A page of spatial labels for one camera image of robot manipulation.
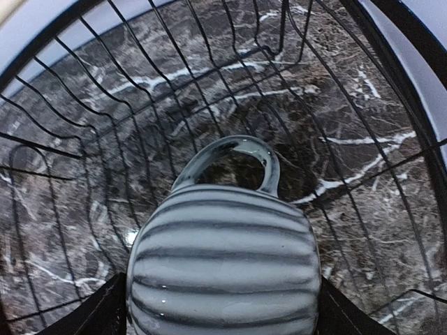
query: white marble vein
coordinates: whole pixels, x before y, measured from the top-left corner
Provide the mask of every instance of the white marble vein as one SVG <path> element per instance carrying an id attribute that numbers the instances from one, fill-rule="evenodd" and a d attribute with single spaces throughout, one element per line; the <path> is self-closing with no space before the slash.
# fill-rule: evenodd
<path id="1" fill-rule="evenodd" d="M 10 179 L 9 177 L 5 176 L 4 174 L 1 174 L 1 173 L 0 173 L 0 179 L 3 180 L 4 182 L 6 182 L 10 188 L 13 188 L 13 189 L 14 189 L 14 193 L 15 193 L 16 200 L 17 200 L 18 202 L 20 202 L 20 204 L 22 204 L 22 206 L 23 206 L 23 207 L 25 208 L 25 210 L 27 211 L 28 216 L 29 216 L 32 220 L 36 221 L 37 218 L 36 218 L 36 216 L 33 214 L 33 211 L 31 210 L 31 208 L 29 208 L 29 206 L 28 206 L 27 202 L 25 201 L 25 199 L 23 198 L 22 191 L 21 191 L 18 187 L 14 186 L 13 183 L 12 183 L 12 181 L 11 181 L 11 179 Z"/>
<path id="2" fill-rule="evenodd" d="M 390 152 L 399 149 L 400 146 L 402 145 L 402 143 L 406 139 L 413 138 L 415 136 L 416 136 L 416 133 L 412 131 L 410 133 L 396 134 L 393 137 L 388 138 L 387 141 L 382 139 L 383 140 L 382 142 L 391 142 L 392 143 L 388 147 L 383 148 L 383 152 L 385 153 L 385 155 L 388 155 Z M 364 139 L 350 139 L 350 140 L 343 140 L 343 141 L 344 142 L 336 142 L 336 143 L 337 144 L 370 144 L 370 143 L 374 143 L 374 141 L 372 141 L 372 139 L 370 139 L 370 137 L 366 137 Z M 357 173 L 355 173 L 353 176 L 344 178 L 344 181 L 346 182 L 346 184 L 350 184 L 353 181 L 359 180 L 362 177 L 364 177 L 368 171 L 370 171 L 372 168 L 375 168 L 376 166 L 378 166 L 381 163 L 383 163 L 383 157 L 381 154 L 377 154 L 376 158 L 373 161 L 371 161 L 368 164 L 361 167 L 360 170 Z M 303 197 L 301 199 L 294 200 L 291 203 L 292 204 L 304 204 L 306 202 L 310 202 L 312 200 L 315 200 L 316 196 L 320 196 L 320 195 L 324 194 L 327 190 L 338 188 L 343 185 L 344 185 L 343 181 L 329 181 L 329 180 L 319 179 L 318 187 L 316 188 L 314 193 L 312 193 L 306 197 Z"/>
<path id="3" fill-rule="evenodd" d="M 293 14 L 307 14 L 308 13 L 308 10 L 306 8 L 299 6 L 299 5 L 291 6 L 290 9 Z M 278 17 L 278 16 L 280 16 L 280 14 L 281 13 L 278 10 L 268 11 L 268 12 L 266 12 L 266 14 L 261 15 L 259 17 L 259 22 L 265 21 L 266 19 L 269 19 L 270 17 Z"/>
<path id="4" fill-rule="evenodd" d="M 363 79 L 363 82 L 369 87 L 369 90 L 371 91 L 371 94 L 376 97 L 376 98 L 382 98 L 382 96 L 379 94 L 379 92 L 377 91 L 377 88 L 374 86 L 374 84 L 372 83 L 372 81 L 370 79 L 367 78 L 365 72 L 363 72 L 362 70 L 357 70 L 357 74 L 359 78 Z M 363 93 L 363 90 L 361 88 L 356 89 L 357 92 L 359 93 Z M 369 99 L 369 95 L 365 94 L 365 100 Z"/>
<path id="5" fill-rule="evenodd" d="M 108 220 L 108 209 L 105 205 L 94 200 L 90 207 L 90 220 L 97 222 L 99 225 L 106 224 Z"/>
<path id="6" fill-rule="evenodd" d="M 6 263 L 7 271 L 10 274 L 14 273 L 14 266 L 11 262 L 11 245 L 6 235 L 3 237 L 3 260 Z"/>
<path id="7" fill-rule="evenodd" d="M 415 138 L 415 137 L 416 137 L 416 132 L 410 131 L 408 133 L 396 134 L 392 137 L 377 137 L 376 140 L 378 143 L 389 143 L 389 142 L 402 143 L 407 138 Z M 332 142 L 335 144 L 341 144 L 341 145 L 374 144 L 374 140 L 372 139 L 372 137 L 355 138 L 355 139 L 347 139 L 347 140 L 340 140 L 340 139 L 334 138 L 334 137 L 327 137 L 327 139 L 329 142 Z M 320 140 L 325 142 L 324 137 L 320 137 Z"/>
<path id="8" fill-rule="evenodd" d="M 442 288 L 444 288 L 446 286 L 447 286 L 447 283 L 442 283 L 442 284 L 438 285 L 437 287 L 435 287 L 434 291 L 439 291 L 440 289 L 442 289 Z M 400 306 L 398 309 L 394 310 L 394 315 L 398 316 L 400 313 L 402 313 L 403 311 L 408 309 L 408 307 L 410 307 L 414 303 L 420 301 L 422 298 L 425 298 L 425 297 L 420 295 L 418 297 L 411 297 L 411 298 L 407 298 L 407 299 L 398 299 L 397 300 L 398 302 L 406 302 L 406 303 L 403 304 L 402 306 Z M 393 318 L 393 314 L 389 313 L 389 314 L 385 315 L 384 317 L 382 317 L 379 320 L 379 323 L 384 325 L 385 323 L 390 321 L 392 318 Z"/>
<path id="9" fill-rule="evenodd" d="M 92 242 L 92 244 L 93 244 L 93 247 L 94 247 L 96 250 L 101 251 L 101 248 L 99 248 L 99 244 L 98 244 L 98 242 L 95 240 L 95 238 L 94 238 L 93 236 L 91 236 L 90 239 L 91 239 L 91 242 Z"/>
<path id="10" fill-rule="evenodd" d="M 271 61 L 271 63 L 282 64 L 282 65 L 293 65 L 293 63 L 291 63 L 291 62 L 280 61 L 278 59 Z M 240 62 L 237 62 L 237 63 L 231 64 L 228 66 L 224 66 L 222 68 L 222 70 L 236 70 L 236 69 L 247 67 L 247 68 L 253 68 L 258 73 L 258 72 L 263 71 L 265 69 L 265 67 L 269 66 L 269 65 L 270 65 L 270 61 L 244 61 L 243 64 Z M 208 67 L 205 67 L 205 68 L 201 68 L 200 70 L 191 70 L 191 72 L 193 73 L 194 76 L 198 76 L 198 75 L 202 75 L 203 73 L 206 73 L 209 70 L 211 70 L 211 69 Z M 177 70 L 173 73 L 166 74 L 166 78 L 168 78 L 168 80 L 170 80 L 170 81 L 176 80 L 176 79 L 178 79 L 180 77 L 184 77 L 184 76 L 191 77 L 191 74 L 189 73 L 189 70 L 187 68 L 182 68 L 182 69 Z M 161 76 L 154 77 L 154 78 L 151 78 L 149 76 L 135 76 L 135 77 L 131 77 L 131 78 L 136 84 L 142 85 L 150 93 L 153 93 L 155 88 L 157 86 L 159 86 L 160 84 L 166 83 L 166 79 Z M 117 87 L 114 87 L 112 89 L 107 89 L 107 92 L 110 95 L 113 95 L 113 94 L 122 92 L 126 89 L 133 89 L 133 88 L 135 88 L 135 86 L 126 79 L 126 81 L 123 84 L 121 84 Z M 93 91 L 96 89 L 97 89 L 96 85 L 93 84 L 91 86 L 91 90 Z M 101 100 L 104 98 L 107 98 L 107 95 L 104 93 L 100 93 L 100 94 L 96 94 L 95 96 L 92 96 L 91 98 L 84 98 L 84 99 L 82 99 L 82 102 L 94 104 L 95 101 L 98 101 L 98 100 Z"/>
<path id="11" fill-rule="evenodd" d="M 42 272 L 46 273 L 48 276 L 50 276 L 52 279 L 56 280 L 56 281 L 61 281 L 62 283 L 69 283 L 69 284 L 74 284 L 76 286 L 78 286 L 79 288 L 86 288 L 87 290 L 90 292 L 91 288 L 86 285 L 87 283 L 98 283 L 99 285 L 104 285 L 105 284 L 105 280 L 104 279 L 100 279 L 100 278 L 93 278 L 93 277 L 86 277 L 86 278 L 79 278 L 77 280 L 73 280 L 73 277 L 71 277 L 70 274 L 67 274 L 66 278 L 62 278 L 61 276 L 58 276 L 56 274 L 54 274 L 53 272 L 51 272 L 49 269 L 44 268 L 43 266 L 37 264 L 36 262 L 33 262 L 31 260 L 26 260 L 26 263 L 33 265 L 35 268 L 41 270 Z"/>
<path id="12" fill-rule="evenodd" d="M 109 264 L 104 264 L 100 260 L 98 261 L 98 270 L 96 271 L 95 278 L 106 278 L 109 274 Z"/>
<path id="13" fill-rule="evenodd" d="M 292 90 L 299 96 L 302 95 L 301 87 L 291 87 L 290 90 Z M 276 96 L 279 94 L 289 94 L 289 93 L 290 93 L 289 89 L 278 89 L 278 90 L 273 90 L 273 91 L 263 91 L 262 95 L 263 96 Z M 236 95 L 235 98 L 236 98 L 236 100 L 244 100 L 244 99 L 248 99 L 248 98 L 251 98 L 254 96 L 261 96 L 261 94 L 258 91 L 255 91 L 255 92 L 250 92 L 250 93 L 246 93 L 246 94 Z"/>

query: glass mug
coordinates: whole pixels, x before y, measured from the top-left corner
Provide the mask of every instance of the glass mug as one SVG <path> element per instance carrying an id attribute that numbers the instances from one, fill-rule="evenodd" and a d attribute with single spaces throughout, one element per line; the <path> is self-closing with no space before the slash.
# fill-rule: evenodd
<path id="1" fill-rule="evenodd" d="M 257 191 L 196 184 L 236 151 L 265 169 Z M 311 335 L 321 270 L 312 227 L 278 199 L 279 161 L 263 141 L 224 137 L 198 152 L 139 231 L 126 280 L 137 335 Z"/>

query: black wire rack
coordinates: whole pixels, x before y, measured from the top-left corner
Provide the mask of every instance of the black wire rack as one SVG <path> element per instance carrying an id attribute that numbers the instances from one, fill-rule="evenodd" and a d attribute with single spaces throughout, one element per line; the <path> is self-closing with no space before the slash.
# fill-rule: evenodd
<path id="1" fill-rule="evenodd" d="M 23 86 L 0 94 L 2 334 L 37 332 L 125 271 L 187 161 L 236 133 L 279 154 L 279 196 L 308 215 L 326 278 L 396 334 L 442 319 L 446 140 L 356 1 L 148 0 L 126 20 L 108 0 L 122 24 L 101 35 L 86 16 L 98 3 L 69 8 L 0 77 Z M 92 40 L 72 50 L 70 24 Z M 52 66 L 49 43 L 67 53 Z M 30 63 L 44 71 L 27 81 Z M 238 157 L 203 177 L 261 179 Z"/>

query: marble countertop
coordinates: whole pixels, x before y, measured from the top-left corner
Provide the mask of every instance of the marble countertop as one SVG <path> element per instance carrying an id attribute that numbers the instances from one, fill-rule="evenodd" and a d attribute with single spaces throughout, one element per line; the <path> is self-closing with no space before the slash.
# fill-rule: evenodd
<path id="1" fill-rule="evenodd" d="M 339 2 L 325 3 L 371 49 Z M 258 5 L 257 41 L 275 51 L 280 2 Z M 183 59 L 150 12 L 130 25 L 152 65 L 129 31 L 118 27 L 103 42 L 119 67 L 93 40 L 76 51 L 80 62 L 66 57 L 52 67 L 53 73 L 45 71 L 31 83 L 41 96 L 29 87 L 21 90 L 13 101 L 58 136 L 37 127 L 17 106 L 0 107 L 1 131 L 86 157 L 48 151 L 40 156 L 21 148 L 13 157 L 15 168 L 71 180 L 0 174 L 0 295 L 8 319 L 35 313 L 33 295 L 40 310 L 48 310 L 42 317 L 11 323 L 14 334 L 32 334 L 54 322 L 78 302 L 56 310 L 53 306 L 86 297 L 116 271 L 125 271 L 135 232 L 167 196 L 195 150 L 220 133 L 247 131 L 278 153 L 279 197 L 309 217 L 323 275 L 387 327 L 397 323 L 401 334 L 441 334 L 430 328 L 436 316 L 431 300 L 403 296 L 393 304 L 395 322 L 382 308 L 412 288 L 434 288 L 445 297 L 447 271 L 437 203 L 423 158 L 396 168 L 394 176 L 385 172 L 372 177 L 388 163 L 420 151 L 403 105 L 376 66 L 316 3 L 307 36 L 314 49 L 305 47 L 301 61 L 301 37 L 290 22 L 279 54 L 257 49 L 252 3 L 228 2 L 242 62 L 235 58 L 221 2 L 194 1 L 193 7 L 201 27 L 183 1 L 160 10 Z M 291 15 L 301 29 L 306 8 L 306 1 L 291 1 Z M 191 73 L 199 79 L 191 80 Z M 1 140 L 4 165 L 15 145 Z M 257 188 L 262 178 L 260 165 L 234 157 L 214 164 L 203 180 Z M 347 186 L 356 188 L 347 193 Z M 439 312 L 445 316 L 441 307 Z"/>

